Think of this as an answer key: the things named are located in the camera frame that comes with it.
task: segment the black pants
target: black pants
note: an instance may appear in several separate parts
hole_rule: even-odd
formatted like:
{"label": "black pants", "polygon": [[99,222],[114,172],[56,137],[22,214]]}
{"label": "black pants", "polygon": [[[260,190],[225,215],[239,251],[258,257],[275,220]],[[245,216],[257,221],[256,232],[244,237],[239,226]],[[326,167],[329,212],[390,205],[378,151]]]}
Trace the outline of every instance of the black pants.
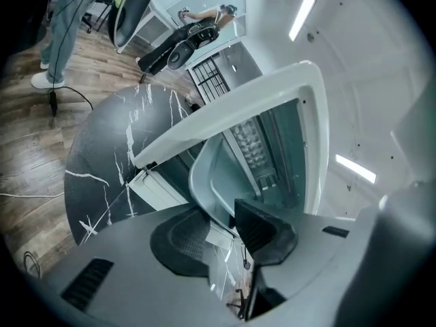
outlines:
{"label": "black pants", "polygon": [[170,56],[172,50],[176,47],[176,45],[179,42],[187,39],[188,30],[192,27],[192,25],[193,23],[177,29],[171,36],[169,36],[164,42],[162,42],[160,46],[156,47],[153,51],[143,56],[138,62],[141,70],[143,72],[146,72],[149,67],[151,67],[154,62],[156,62],[162,56],[164,56],[166,60],[168,60],[168,57]]}

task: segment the person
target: person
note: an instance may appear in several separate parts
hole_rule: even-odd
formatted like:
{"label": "person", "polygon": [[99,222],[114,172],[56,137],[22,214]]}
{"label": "person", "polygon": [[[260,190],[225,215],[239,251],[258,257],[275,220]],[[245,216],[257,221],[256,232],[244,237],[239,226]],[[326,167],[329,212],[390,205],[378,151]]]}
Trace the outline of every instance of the person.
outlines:
{"label": "person", "polygon": [[185,26],[177,29],[170,37],[168,37],[160,46],[156,47],[152,52],[146,54],[142,58],[137,57],[136,63],[142,72],[146,72],[149,67],[154,64],[162,55],[166,52],[168,56],[170,51],[181,41],[186,40],[188,37],[188,30],[195,24],[205,22],[215,22],[218,26],[218,30],[223,29],[229,24],[235,17],[237,7],[233,5],[221,5],[220,10],[209,10],[201,14],[193,14],[191,12],[181,12],[179,16],[181,18],[190,17],[199,22],[193,22],[186,24]]}
{"label": "person", "polygon": [[82,17],[94,2],[59,0],[50,23],[50,43],[41,52],[40,67],[45,72],[33,75],[33,87],[51,89],[65,85],[63,71],[73,52]]}

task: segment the sneaker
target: sneaker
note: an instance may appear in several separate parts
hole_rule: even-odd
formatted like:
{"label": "sneaker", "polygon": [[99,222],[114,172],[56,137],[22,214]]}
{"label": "sneaker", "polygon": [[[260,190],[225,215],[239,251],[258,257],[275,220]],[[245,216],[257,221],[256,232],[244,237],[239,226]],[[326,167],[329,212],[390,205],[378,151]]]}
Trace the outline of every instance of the sneaker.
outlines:
{"label": "sneaker", "polygon": [[58,89],[59,87],[62,87],[65,84],[65,81],[54,83],[48,81],[47,79],[47,72],[38,73],[32,76],[31,84],[36,89],[51,89],[55,88]]}

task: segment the round table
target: round table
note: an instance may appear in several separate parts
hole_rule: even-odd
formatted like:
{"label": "round table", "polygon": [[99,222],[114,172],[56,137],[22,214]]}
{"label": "round table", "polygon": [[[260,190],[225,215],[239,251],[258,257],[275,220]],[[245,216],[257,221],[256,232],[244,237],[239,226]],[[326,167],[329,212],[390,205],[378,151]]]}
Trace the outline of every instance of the round table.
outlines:
{"label": "round table", "polygon": [[92,111],[65,171],[65,207],[78,244],[111,223],[155,211],[127,187],[138,173],[129,150],[136,156],[191,113],[185,97],[150,84],[118,91]]}

